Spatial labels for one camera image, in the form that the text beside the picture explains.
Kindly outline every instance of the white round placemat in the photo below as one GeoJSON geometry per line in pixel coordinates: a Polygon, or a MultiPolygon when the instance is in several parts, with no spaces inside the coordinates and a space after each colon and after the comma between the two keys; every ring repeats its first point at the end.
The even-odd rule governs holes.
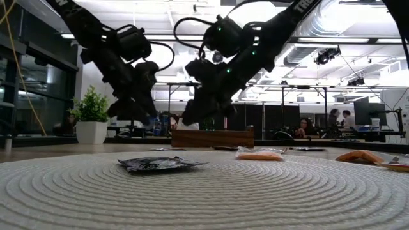
{"type": "Polygon", "coordinates": [[[285,158],[162,151],[3,163],[0,229],[409,229],[408,173],[285,158]],[[117,162],[175,155],[210,163],[136,176],[117,162]]]}

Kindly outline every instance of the yellow cable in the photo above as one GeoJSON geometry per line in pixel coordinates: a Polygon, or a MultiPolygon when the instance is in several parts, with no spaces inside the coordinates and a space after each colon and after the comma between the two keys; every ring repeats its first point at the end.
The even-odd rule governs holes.
{"type": "Polygon", "coordinates": [[[15,0],[13,0],[12,5],[10,6],[10,8],[8,9],[7,13],[0,19],[0,24],[3,23],[3,21],[6,19],[6,17],[8,16],[8,14],[12,11],[13,7],[15,4],[15,0]]]}
{"type": "Polygon", "coordinates": [[[44,136],[47,136],[47,133],[46,133],[45,130],[44,130],[43,124],[41,123],[40,119],[38,118],[37,113],[36,113],[36,111],[34,110],[33,104],[31,103],[30,96],[28,95],[28,92],[27,92],[26,83],[24,82],[23,75],[21,74],[21,69],[20,69],[20,65],[19,65],[19,59],[17,58],[17,54],[16,54],[16,52],[15,52],[14,41],[13,41],[13,35],[12,35],[12,29],[11,29],[11,27],[10,27],[10,22],[8,21],[8,17],[7,17],[7,14],[9,14],[9,12],[10,12],[11,10],[9,9],[9,12],[7,12],[6,4],[4,4],[4,3],[3,3],[3,8],[4,8],[4,17],[5,17],[6,23],[7,23],[8,35],[9,35],[9,37],[10,37],[10,42],[12,43],[12,49],[13,49],[15,64],[17,65],[17,70],[19,71],[20,79],[21,79],[21,82],[22,82],[22,84],[23,84],[24,91],[26,92],[27,99],[28,99],[28,103],[30,104],[31,110],[32,110],[33,113],[34,113],[34,116],[36,117],[36,119],[37,119],[37,121],[38,121],[38,124],[40,125],[41,130],[43,131],[44,136]]]}

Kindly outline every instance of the white pot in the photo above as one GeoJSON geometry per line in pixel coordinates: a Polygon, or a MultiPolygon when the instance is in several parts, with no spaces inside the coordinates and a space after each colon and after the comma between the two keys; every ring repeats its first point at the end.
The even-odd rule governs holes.
{"type": "Polygon", "coordinates": [[[107,136],[108,123],[95,121],[77,122],[79,144],[103,144],[107,136]]]}

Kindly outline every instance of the black robotic arm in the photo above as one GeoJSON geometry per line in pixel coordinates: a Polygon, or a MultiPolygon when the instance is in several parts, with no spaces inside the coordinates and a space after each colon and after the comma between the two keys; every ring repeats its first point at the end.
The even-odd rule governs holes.
{"type": "MultiPolygon", "coordinates": [[[[409,1],[383,0],[393,16],[403,38],[409,39],[409,1]]],[[[284,11],[265,23],[251,22],[240,28],[229,17],[217,17],[203,36],[203,46],[219,51],[229,63],[213,64],[203,58],[191,61],[185,68],[189,75],[201,83],[195,91],[192,105],[183,113],[183,122],[194,122],[222,112],[225,116],[235,112],[231,97],[260,69],[271,72],[274,58],[281,53],[286,42],[311,10],[321,0],[296,0],[284,11]]]]}
{"type": "Polygon", "coordinates": [[[109,83],[118,99],[109,107],[110,117],[127,113],[134,119],[148,123],[148,116],[157,116],[151,97],[156,83],[156,63],[147,61],[151,43],[143,35],[144,29],[126,25],[112,29],[102,24],[89,11],[72,0],[47,0],[64,20],[78,43],[84,47],[81,59],[84,64],[94,62],[101,71],[103,82],[109,83]]]}

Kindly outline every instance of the green plant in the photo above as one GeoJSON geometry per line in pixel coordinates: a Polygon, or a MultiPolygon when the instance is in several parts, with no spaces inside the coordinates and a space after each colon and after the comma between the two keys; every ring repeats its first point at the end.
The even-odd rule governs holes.
{"type": "Polygon", "coordinates": [[[83,100],[73,99],[74,109],[69,109],[70,114],[73,114],[77,121],[97,121],[107,122],[107,96],[102,96],[95,92],[95,87],[90,86],[83,100]]]}
{"type": "Polygon", "coordinates": [[[205,118],[200,124],[199,127],[201,130],[214,130],[215,129],[215,120],[212,117],[205,118]]]}

